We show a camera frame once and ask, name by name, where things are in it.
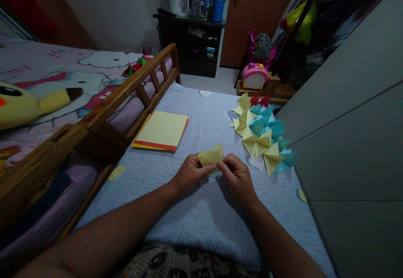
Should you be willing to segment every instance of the bedsheet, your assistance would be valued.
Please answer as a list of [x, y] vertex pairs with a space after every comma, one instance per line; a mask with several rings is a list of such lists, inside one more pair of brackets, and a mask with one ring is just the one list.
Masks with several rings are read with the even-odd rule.
[[[6, 166], [23, 159], [46, 138], [68, 123], [77, 123], [126, 78], [121, 74], [128, 63], [135, 63], [142, 54], [76, 49], [43, 44], [0, 35], [0, 81], [14, 84], [34, 93], [38, 98], [55, 90], [81, 87], [81, 97], [60, 110], [44, 115], [25, 127], [0, 131], [0, 149], [18, 145], [21, 152], [12, 156]], [[167, 70], [172, 60], [165, 60]], [[164, 77], [156, 68], [160, 83]], [[151, 77], [144, 88], [152, 96], [155, 88]], [[109, 118], [121, 132], [132, 124], [144, 109], [133, 93]]]
[[[28, 126], [0, 131], [0, 149], [18, 146], [20, 151], [7, 159], [12, 167], [40, 143], [67, 123], [77, 123], [105, 99], [120, 81], [128, 62], [134, 63], [142, 54], [104, 52], [49, 45], [0, 35], [0, 81], [15, 84], [38, 97], [62, 88], [81, 87], [84, 94], [68, 106], [42, 116]], [[165, 60], [167, 70], [172, 60]], [[161, 67], [156, 68], [161, 84]], [[151, 98], [155, 92], [151, 77], [144, 89]], [[109, 118], [119, 131], [126, 131], [140, 115], [144, 106], [137, 94], [132, 94]], [[0, 258], [27, 251], [53, 241], [64, 228], [73, 212], [88, 193], [99, 169], [99, 163], [72, 152], [64, 171], [73, 184], [59, 197], [49, 211], [24, 235], [0, 252]]]
[[[119, 164], [125, 172], [106, 182], [79, 221], [91, 220], [170, 181], [186, 156], [222, 144], [248, 164], [260, 200], [290, 235], [312, 256], [329, 277], [335, 277], [309, 206], [299, 199], [301, 188], [294, 168], [267, 177], [263, 157], [251, 159], [242, 138], [229, 125], [237, 117], [239, 97], [197, 91], [173, 84], [157, 110], [189, 116], [175, 153], [129, 147]], [[146, 241], [198, 247], [227, 256], [249, 270], [261, 268], [258, 246], [239, 203], [229, 193], [220, 173], [175, 204], [148, 233]]]

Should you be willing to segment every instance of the black shelf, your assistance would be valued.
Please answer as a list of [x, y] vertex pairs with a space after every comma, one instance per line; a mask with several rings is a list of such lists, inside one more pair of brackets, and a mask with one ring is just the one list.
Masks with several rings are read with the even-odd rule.
[[200, 38], [196, 35], [186, 34], [186, 40], [194, 44], [205, 45], [208, 47], [220, 47], [219, 40]]
[[[161, 47], [164, 48], [172, 42], [176, 43], [181, 73], [215, 78], [224, 21], [222, 23], [200, 21], [166, 14], [154, 14], [153, 17], [158, 18], [157, 28]], [[203, 29], [206, 36], [218, 40], [200, 38], [187, 32], [189, 28], [196, 27]], [[207, 58], [207, 47], [215, 48], [214, 58]], [[193, 49], [199, 50], [200, 54], [191, 53]]]

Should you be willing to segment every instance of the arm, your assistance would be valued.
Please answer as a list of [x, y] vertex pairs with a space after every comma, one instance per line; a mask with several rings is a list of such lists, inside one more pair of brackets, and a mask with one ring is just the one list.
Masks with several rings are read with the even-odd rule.
[[216, 168], [189, 155], [174, 178], [83, 226], [29, 263], [16, 277], [102, 277], [180, 196]]
[[326, 277], [313, 259], [287, 233], [260, 202], [253, 189], [249, 169], [229, 154], [218, 163], [232, 193], [246, 210], [260, 246], [275, 277]]

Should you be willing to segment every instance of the floor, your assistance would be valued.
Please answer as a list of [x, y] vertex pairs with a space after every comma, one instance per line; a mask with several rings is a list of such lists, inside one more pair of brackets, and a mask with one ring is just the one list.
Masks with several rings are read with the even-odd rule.
[[234, 88], [238, 70], [218, 68], [215, 78], [181, 74], [182, 85], [204, 91], [213, 91], [236, 96]]

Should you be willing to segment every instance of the hello kitty bedsheet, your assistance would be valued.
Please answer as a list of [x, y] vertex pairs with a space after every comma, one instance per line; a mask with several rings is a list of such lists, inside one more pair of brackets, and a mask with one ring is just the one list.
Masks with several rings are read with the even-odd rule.
[[[0, 81], [31, 91], [38, 98], [63, 88], [83, 89], [83, 95], [68, 106], [25, 127], [0, 131], [0, 149], [15, 145], [19, 148], [19, 152], [9, 157], [3, 166], [13, 166], [59, 128], [81, 120], [126, 79], [121, 73], [128, 62], [134, 63], [141, 56], [55, 46], [0, 35]], [[167, 58], [165, 64], [170, 70], [172, 60]], [[156, 69], [156, 73], [162, 83], [161, 67]], [[144, 88], [151, 97], [155, 92], [154, 85], [150, 77], [145, 81]], [[142, 102], [133, 93], [109, 121], [124, 132], [143, 109]], [[73, 181], [71, 187], [25, 234], [0, 248], [0, 258], [55, 240], [88, 193], [97, 176], [99, 162], [73, 151], [61, 170]]]
[[[83, 94], [69, 105], [22, 128], [0, 132], [0, 149], [18, 145], [21, 151], [8, 159], [6, 166], [22, 160], [41, 142], [68, 123], [77, 123], [113, 92], [126, 78], [121, 74], [128, 63], [142, 54], [106, 52], [43, 44], [0, 35], [0, 81], [26, 89], [38, 98], [52, 91], [81, 87]], [[165, 60], [167, 70], [172, 60]], [[156, 69], [160, 83], [164, 77]], [[147, 77], [144, 88], [151, 97], [155, 88]], [[124, 132], [144, 106], [133, 93], [109, 121]]]

